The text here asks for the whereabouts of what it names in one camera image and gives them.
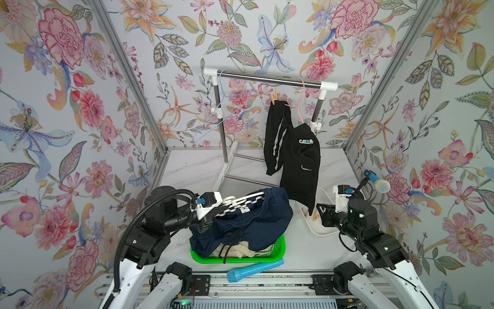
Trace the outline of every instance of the wall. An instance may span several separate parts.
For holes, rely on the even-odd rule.
[[[494,306],[494,3],[448,0],[349,153],[391,183],[374,205],[440,308]]]
[[[271,76],[338,82],[324,102],[318,139],[341,147],[391,61],[418,0],[107,1],[148,102],[173,147],[219,146],[211,116],[212,85],[204,66]],[[227,144],[263,147],[270,94],[276,85],[221,79],[227,96]],[[278,87],[300,102],[294,124],[314,113],[317,90]]]
[[[0,308],[96,308],[161,154],[84,0],[1,0],[0,54]]]

